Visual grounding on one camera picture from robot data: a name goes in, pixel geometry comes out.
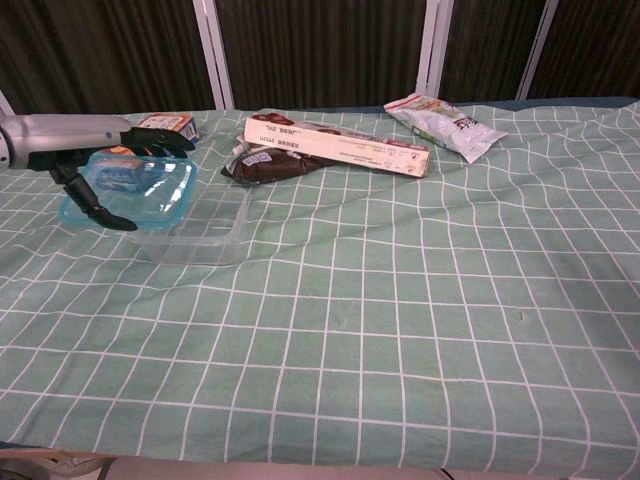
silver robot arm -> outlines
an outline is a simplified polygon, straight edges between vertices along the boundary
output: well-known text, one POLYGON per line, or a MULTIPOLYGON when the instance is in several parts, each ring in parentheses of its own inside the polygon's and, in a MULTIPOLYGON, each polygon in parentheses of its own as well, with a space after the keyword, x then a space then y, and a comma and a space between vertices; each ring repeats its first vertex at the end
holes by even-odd
POLYGON ((100 205, 78 173, 92 153, 123 145, 138 155, 186 157, 193 144, 177 132, 131 127, 110 115, 15 115, 0 117, 0 169, 48 171, 71 199, 98 225, 136 230, 132 221, 100 205))

white snack bag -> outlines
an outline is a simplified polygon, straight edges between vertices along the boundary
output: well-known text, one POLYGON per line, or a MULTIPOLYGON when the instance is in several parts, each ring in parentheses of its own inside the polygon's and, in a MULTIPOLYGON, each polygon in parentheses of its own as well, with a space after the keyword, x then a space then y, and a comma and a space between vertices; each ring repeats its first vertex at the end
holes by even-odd
POLYGON ((387 103, 384 109, 416 135, 458 152, 469 163, 506 135, 478 123, 443 100, 417 93, 387 103))

clear plastic container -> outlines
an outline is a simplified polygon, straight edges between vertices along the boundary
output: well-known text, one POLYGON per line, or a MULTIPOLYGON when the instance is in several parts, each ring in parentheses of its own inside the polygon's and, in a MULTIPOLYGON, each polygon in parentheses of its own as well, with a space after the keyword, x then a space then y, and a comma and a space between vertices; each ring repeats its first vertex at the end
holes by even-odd
MULTIPOLYGON (((187 159, 97 152, 82 174, 100 204, 114 215, 135 222, 138 230, 168 230, 187 213, 197 171, 187 159)), ((58 215, 69 225, 97 226, 69 197, 58 215)))
POLYGON ((157 263, 228 265, 239 261, 249 192, 238 187, 203 187, 189 212, 171 230, 138 231, 127 237, 157 263))

blue plastic container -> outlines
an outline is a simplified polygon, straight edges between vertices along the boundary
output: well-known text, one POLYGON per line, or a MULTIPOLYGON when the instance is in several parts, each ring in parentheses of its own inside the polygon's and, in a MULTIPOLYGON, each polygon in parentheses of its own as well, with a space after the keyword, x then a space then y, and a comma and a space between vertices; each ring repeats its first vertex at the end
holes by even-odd
MULTIPOLYGON (((182 158, 98 152, 81 173, 100 204, 114 215, 135 222, 138 230, 168 230, 187 213, 197 166, 182 158)), ((68 225, 97 226, 68 197, 58 216, 68 225)))

dark curtain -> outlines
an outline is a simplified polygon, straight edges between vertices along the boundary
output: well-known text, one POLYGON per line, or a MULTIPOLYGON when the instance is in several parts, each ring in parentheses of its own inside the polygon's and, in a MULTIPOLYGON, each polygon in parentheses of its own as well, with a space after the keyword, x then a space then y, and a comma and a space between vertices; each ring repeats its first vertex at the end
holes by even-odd
POLYGON ((561 0, 530 98, 640 97, 640 1, 561 0))
POLYGON ((456 0, 439 97, 512 100, 535 39, 544 0, 456 0))
POLYGON ((381 105, 415 90, 425 0, 217 0, 236 108, 381 105))
POLYGON ((190 0, 4 0, 0 89, 16 113, 214 108, 190 0))

